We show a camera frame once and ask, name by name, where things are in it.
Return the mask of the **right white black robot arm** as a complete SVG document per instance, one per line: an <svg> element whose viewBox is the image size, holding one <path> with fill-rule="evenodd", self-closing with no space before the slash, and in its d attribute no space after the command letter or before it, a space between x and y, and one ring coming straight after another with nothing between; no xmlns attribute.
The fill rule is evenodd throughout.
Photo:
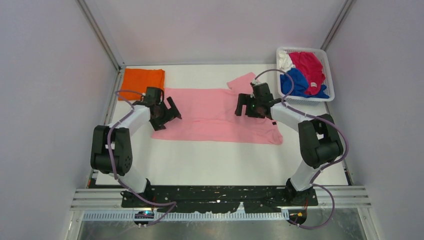
<svg viewBox="0 0 424 240"><path fill-rule="evenodd" d="M235 115L268 118L289 126L298 133L302 162L284 188L284 200L299 205L313 190L319 172L344 153L340 133L333 117L302 112L281 98L274 98L267 83L252 84L252 93L240 93Z"/></svg>

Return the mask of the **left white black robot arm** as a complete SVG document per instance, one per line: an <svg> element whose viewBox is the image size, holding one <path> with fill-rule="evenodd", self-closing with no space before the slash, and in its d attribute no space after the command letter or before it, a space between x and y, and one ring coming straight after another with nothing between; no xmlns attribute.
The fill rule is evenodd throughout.
<svg viewBox="0 0 424 240"><path fill-rule="evenodd" d="M165 97L161 88L149 86L140 94L140 100L131 103L118 90L115 94L130 106L121 119L108 125L97 125L93 130L90 166L112 176L120 185L134 194L141 207L153 202L151 183L133 166L131 136L142 126L150 124L154 131L166 129L166 124L181 119L181 113L171 97Z"/></svg>

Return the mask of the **pink t shirt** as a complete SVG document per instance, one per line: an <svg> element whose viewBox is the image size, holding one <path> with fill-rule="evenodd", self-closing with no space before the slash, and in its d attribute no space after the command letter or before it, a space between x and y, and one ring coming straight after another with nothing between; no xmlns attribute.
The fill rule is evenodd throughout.
<svg viewBox="0 0 424 240"><path fill-rule="evenodd" d="M235 115L239 94L250 94L252 72L227 83L227 88L166 88L181 118L165 124L151 137L169 141L217 141L280 145L283 136L268 118Z"/></svg>

